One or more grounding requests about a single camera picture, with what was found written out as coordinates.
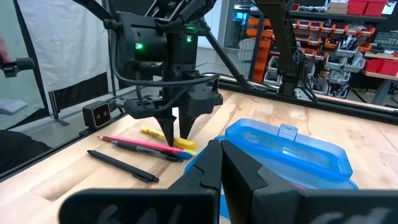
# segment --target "black marker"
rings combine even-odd
[[[169,156],[166,154],[163,154],[159,151],[153,150],[153,149],[148,149],[145,147],[141,147],[141,146],[137,146],[131,143],[127,143],[127,142],[121,142],[121,141],[113,141],[113,144],[115,144],[117,147],[120,147],[122,149],[126,149],[128,151],[132,151],[132,152],[140,152],[143,154],[147,154],[150,156],[155,156],[161,159],[165,159],[168,161],[172,161],[172,162],[182,162],[183,160],[181,158],[177,158],[175,156]]]
[[[148,172],[140,170],[137,167],[130,166],[129,164],[126,164],[117,159],[113,159],[112,157],[109,157],[107,155],[104,155],[104,154],[94,151],[94,150],[87,150],[87,152],[92,157],[99,159],[107,164],[111,164],[112,166],[115,166],[119,169],[125,170],[125,171],[131,173],[133,177],[136,177],[142,181],[145,181],[147,183],[149,183],[149,182],[157,182],[158,183],[159,182],[159,178],[155,177],[155,175],[152,175]]]

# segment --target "yellow marker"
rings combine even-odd
[[[161,131],[156,131],[145,127],[141,127],[141,131],[164,138],[164,134]],[[180,137],[174,137],[174,146],[182,149],[195,149],[198,144]]]

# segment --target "wooden table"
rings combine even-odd
[[[372,100],[372,104],[382,105],[384,103],[384,100],[386,99],[386,96],[388,95],[391,83],[397,82],[398,77],[392,76],[392,75],[384,75],[384,74],[380,74],[380,73],[376,73],[376,72],[367,72],[365,70],[362,70],[361,72],[362,72],[362,74],[366,75],[367,77],[375,77],[375,78],[383,79],[383,82],[377,89],[376,94],[374,95],[373,100]]]
[[[351,179],[360,188],[398,188],[398,126],[240,93],[221,93],[224,104],[216,107],[212,114],[199,117],[191,131],[189,139],[198,143],[197,151],[239,118],[252,118],[276,126],[285,123],[298,127],[302,134],[343,147],[354,170]],[[57,223],[62,202],[83,189],[167,188],[183,174],[188,161],[170,163],[120,150],[96,138],[122,135],[164,143],[141,133],[140,126],[159,129],[154,118],[135,120],[127,116],[0,183],[0,223]],[[160,182],[146,184],[132,178],[127,172],[91,158],[86,153],[88,149],[147,170],[159,177]]]
[[[386,55],[386,54],[374,54],[374,53],[370,53],[370,52],[366,52],[365,57],[398,60],[398,57],[393,57],[391,55]]]

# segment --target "red box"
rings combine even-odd
[[[347,14],[362,16],[365,13],[367,5],[367,0],[350,0],[348,4]]]
[[[293,8],[292,8],[292,10],[293,11],[297,11],[298,9],[299,9],[299,7],[300,7],[300,4],[293,4]]]
[[[387,0],[350,0],[347,14],[358,16],[381,16]]]
[[[365,16],[381,16],[387,0],[370,0],[365,10]]]
[[[398,72],[398,61],[395,60],[383,60],[379,73],[385,75],[396,76]]]
[[[367,60],[365,65],[365,71],[379,72],[382,65],[383,65],[383,59]]]

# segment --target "green led light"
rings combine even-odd
[[[143,49],[143,48],[144,48],[143,44],[136,43],[136,49],[137,49],[137,50],[141,50],[141,49]]]

